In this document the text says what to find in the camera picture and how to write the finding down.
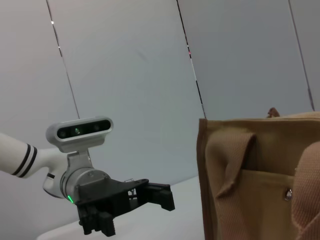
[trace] green led light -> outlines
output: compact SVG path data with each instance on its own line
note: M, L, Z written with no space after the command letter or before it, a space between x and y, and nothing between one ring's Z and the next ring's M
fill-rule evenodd
M68 198L70 199L70 202L74 203L74 201L72 201L72 199L71 199L71 197L70 197L70 196L68 196Z

